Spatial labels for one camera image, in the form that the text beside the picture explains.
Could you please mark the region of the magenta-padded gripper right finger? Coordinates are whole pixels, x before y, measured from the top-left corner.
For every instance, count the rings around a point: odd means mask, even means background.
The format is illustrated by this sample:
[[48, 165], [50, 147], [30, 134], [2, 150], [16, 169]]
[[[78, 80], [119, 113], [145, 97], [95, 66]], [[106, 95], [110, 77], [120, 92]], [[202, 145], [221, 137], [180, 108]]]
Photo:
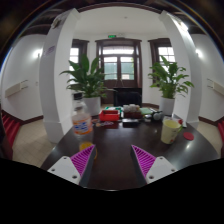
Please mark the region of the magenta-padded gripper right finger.
[[135, 145], [131, 146], [131, 157], [141, 185], [153, 183], [177, 171], [165, 157], [155, 157]]

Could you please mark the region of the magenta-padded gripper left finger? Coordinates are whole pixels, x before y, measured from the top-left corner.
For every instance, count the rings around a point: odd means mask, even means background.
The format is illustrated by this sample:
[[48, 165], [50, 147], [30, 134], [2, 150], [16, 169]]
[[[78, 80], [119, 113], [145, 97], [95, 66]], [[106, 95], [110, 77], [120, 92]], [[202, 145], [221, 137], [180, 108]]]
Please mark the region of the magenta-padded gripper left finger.
[[91, 145], [71, 157], [62, 156], [48, 172], [67, 181], [86, 187], [96, 156], [96, 146]]

